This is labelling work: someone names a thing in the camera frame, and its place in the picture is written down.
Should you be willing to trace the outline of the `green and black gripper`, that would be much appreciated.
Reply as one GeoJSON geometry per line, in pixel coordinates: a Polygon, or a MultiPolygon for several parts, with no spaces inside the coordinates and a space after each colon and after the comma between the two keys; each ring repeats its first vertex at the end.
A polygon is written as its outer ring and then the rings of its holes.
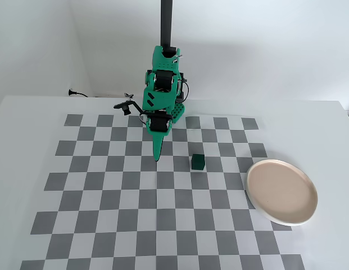
{"type": "Polygon", "coordinates": [[[153,157],[155,161],[159,161],[162,150],[162,143],[166,132],[169,129],[169,124],[173,116],[165,110],[156,110],[146,112],[148,127],[153,131],[153,157]]]}

